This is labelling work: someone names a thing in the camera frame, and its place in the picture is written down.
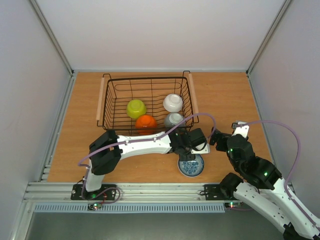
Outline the blue patterned plate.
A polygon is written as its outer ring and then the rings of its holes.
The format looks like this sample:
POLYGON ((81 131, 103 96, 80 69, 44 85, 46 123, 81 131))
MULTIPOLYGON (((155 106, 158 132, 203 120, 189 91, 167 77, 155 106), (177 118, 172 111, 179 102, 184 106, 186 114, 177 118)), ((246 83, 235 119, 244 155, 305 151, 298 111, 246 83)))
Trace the blue patterned plate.
POLYGON ((195 159, 193 160, 182 161, 179 159, 177 165, 179 171, 184 176, 189 178, 195 178, 199 176, 205 168, 204 159, 200 154, 196 154, 195 159))

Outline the dotted patterned white bowl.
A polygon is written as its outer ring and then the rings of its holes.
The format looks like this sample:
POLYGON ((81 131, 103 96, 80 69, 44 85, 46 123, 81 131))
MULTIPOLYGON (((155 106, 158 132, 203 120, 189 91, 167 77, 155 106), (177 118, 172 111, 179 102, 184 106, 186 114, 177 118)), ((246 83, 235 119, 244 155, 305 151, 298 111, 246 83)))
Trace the dotted patterned white bowl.
POLYGON ((178 112, 169 113, 164 119, 164 126, 166 128, 172 128, 181 122, 184 117, 178 112))

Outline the orange rimmed stack bowl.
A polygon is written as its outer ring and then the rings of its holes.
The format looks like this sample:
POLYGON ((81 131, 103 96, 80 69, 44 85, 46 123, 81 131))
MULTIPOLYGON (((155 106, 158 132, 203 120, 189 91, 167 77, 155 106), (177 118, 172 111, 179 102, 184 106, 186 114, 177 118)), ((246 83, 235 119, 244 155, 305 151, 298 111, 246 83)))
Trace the orange rimmed stack bowl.
POLYGON ((157 122, 151 115, 141 115, 135 122, 135 128, 140 135, 152 135, 157 128, 157 122))

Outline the plain white bowl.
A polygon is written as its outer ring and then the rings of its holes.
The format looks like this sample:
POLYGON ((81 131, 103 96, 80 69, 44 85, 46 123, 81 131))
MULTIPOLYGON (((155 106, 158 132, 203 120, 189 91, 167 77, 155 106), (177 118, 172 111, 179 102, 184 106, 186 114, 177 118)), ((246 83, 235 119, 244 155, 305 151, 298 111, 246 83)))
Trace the plain white bowl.
POLYGON ((163 107, 170 113, 177 113, 183 108, 183 100, 179 95, 171 93, 164 98, 163 107))

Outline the lime green bowl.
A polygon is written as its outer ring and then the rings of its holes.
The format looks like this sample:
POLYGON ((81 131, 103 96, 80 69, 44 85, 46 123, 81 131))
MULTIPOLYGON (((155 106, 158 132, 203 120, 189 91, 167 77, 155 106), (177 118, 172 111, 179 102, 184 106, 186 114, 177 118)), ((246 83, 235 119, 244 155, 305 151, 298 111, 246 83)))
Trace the lime green bowl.
POLYGON ((139 99, 131 100, 126 106, 126 114, 132 119, 138 119, 140 116, 145 115, 146 112, 146 105, 139 99))

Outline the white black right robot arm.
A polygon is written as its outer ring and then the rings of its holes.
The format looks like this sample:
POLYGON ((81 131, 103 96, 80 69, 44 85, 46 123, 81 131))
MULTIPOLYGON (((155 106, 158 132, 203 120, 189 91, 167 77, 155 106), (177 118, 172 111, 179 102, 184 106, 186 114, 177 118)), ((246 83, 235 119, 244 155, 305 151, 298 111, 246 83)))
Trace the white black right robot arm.
POLYGON ((210 145, 225 152, 235 173, 220 182, 221 194, 245 203, 272 223, 285 240, 318 240, 320 220, 294 195, 270 161, 256 156, 248 141, 248 126, 232 134, 213 128, 210 145))

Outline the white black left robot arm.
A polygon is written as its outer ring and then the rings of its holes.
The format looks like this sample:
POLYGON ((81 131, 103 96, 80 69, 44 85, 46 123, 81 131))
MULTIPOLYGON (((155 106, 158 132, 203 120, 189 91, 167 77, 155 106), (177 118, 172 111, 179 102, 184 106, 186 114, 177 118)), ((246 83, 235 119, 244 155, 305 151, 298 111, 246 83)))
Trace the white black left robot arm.
POLYGON ((124 136, 108 130, 89 145, 90 170, 83 186, 83 194, 96 199, 101 193, 102 181, 119 161, 147 154, 179 155, 180 160, 192 160, 196 155, 210 153, 210 147, 200 128, 187 131, 176 128, 151 135, 124 136))

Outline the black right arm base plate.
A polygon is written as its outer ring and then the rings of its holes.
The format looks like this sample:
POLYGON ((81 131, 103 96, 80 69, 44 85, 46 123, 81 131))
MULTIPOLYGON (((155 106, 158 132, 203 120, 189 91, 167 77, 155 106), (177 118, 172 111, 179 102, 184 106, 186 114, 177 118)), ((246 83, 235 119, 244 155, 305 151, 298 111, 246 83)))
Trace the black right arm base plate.
POLYGON ((204 196, 207 201, 228 201, 231 199, 223 194, 220 184, 205 184, 204 196))

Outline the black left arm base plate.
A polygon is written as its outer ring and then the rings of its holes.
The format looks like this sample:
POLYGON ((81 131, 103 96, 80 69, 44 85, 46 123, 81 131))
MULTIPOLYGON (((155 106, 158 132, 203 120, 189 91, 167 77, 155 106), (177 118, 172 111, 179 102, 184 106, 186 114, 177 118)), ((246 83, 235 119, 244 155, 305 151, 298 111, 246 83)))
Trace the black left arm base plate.
POLYGON ((115 184, 102 184, 100 189, 88 192, 86 189, 83 190, 82 183, 74 184, 70 199, 73 201, 114 201, 116 187, 115 184))

